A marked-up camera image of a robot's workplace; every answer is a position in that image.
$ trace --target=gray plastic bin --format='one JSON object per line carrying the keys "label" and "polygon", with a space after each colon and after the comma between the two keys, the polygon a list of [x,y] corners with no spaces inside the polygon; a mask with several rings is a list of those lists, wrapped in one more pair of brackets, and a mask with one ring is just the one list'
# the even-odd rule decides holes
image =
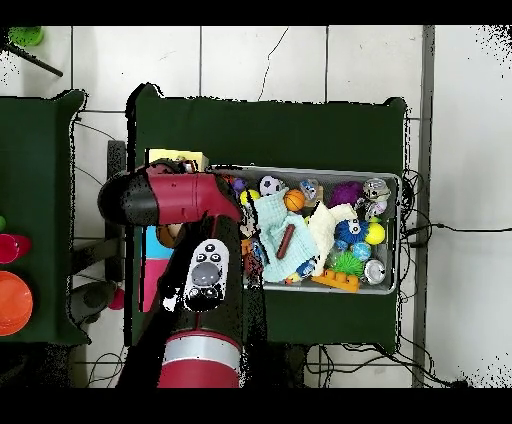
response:
{"label": "gray plastic bin", "polygon": [[[243,178],[247,181],[249,188],[258,190],[260,180],[271,175],[286,183],[290,189],[299,188],[299,182],[306,178],[314,178],[324,188],[324,202],[327,204],[331,198],[333,188],[345,181],[360,181],[364,183],[370,178],[382,178],[386,181],[391,196],[388,200],[388,207],[384,214],[380,215],[381,225],[386,229],[386,239],[383,243],[372,246],[372,258],[379,259],[386,266],[386,278],[381,284],[369,285],[361,283],[357,293],[350,293],[345,290],[328,287],[311,281],[309,278],[293,285],[265,282],[266,290],[298,290],[302,292],[325,292],[335,294],[389,294],[396,288],[399,278],[400,258],[400,199],[402,198],[401,179],[394,174],[379,174],[373,172],[349,172],[349,171],[328,171],[317,169],[294,169],[294,168],[267,168],[258,166],[236,166],[236,165],[212,165],[210,171],[223,175]],[[308,213],[312,208],[304,208],[303,212]]]}

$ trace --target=orange plate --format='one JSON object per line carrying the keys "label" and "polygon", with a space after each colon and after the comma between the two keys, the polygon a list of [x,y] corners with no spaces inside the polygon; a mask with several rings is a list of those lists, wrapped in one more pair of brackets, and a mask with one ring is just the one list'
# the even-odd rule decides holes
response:
{"label": "orange plate", "polygon": [[15,274],[0,271],[0,336],[20,331],[32,314],[32,293]]}

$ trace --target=dark green table surface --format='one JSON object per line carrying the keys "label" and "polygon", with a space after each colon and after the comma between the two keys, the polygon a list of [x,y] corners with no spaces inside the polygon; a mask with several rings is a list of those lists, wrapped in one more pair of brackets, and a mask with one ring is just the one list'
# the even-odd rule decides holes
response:
{"label": "dark green table surface", "polygon": [[[143,164],[145,149],[163,148],[202,151],[211,164],[402,174],[406,104],[400,98],[384,105],[166,99],[153,85],[132,96],[137,165]],[[139,264],[140,234],[134,253]],[[134,293],[136,338],[144,314],[137,311],[137,288]],[[395,348],[396,291],[385,296],[267,291],[266,309],[272,342]]]}
{"label": "dark green table surface", "polygon": [[30,237],[32,249],[0,270],[28,284],[28,324],[0,342],[87,343],[66,312],[71,259],[70,123],[85,99],[70,91],[52,100],[0,97],[0,215],[6,233]]}

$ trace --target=blue ball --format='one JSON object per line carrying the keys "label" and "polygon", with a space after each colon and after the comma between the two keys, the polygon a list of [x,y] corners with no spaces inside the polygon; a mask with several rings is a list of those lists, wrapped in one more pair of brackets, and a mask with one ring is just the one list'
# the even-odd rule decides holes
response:
{"label": "blue ball", "polygon": [[338,250],[341,250],[343,252],[348,249],[348,243],[341,239],[334,240],[334,246],[336,246]]}
{"label": "blue ball", "polygon": [[368,243],[365,243],[364,241],[354,243],[351,249],[354,257],[362,262],[365,262],[368,259],[370,259],[370,256],[372,254],[371,246]]}

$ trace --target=purple ball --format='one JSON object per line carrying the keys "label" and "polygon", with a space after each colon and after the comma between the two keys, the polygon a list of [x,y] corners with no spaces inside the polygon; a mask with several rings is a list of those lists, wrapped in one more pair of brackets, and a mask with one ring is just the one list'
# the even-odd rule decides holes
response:
{"label": "purple ball", "polygon": [[329,201],[328,208],[337,205],[350,203],[355,206],[357,199],[363,197],[363,184],[357,181],[348,181],[346,183],[338,184],[332,191],[331,200]]}
{"label": "purple ball", "polygon": [[233,181],[233,189],[239,194],[244,191],[246,187],[247,183],[241,178],[235,178],[235,181]]}

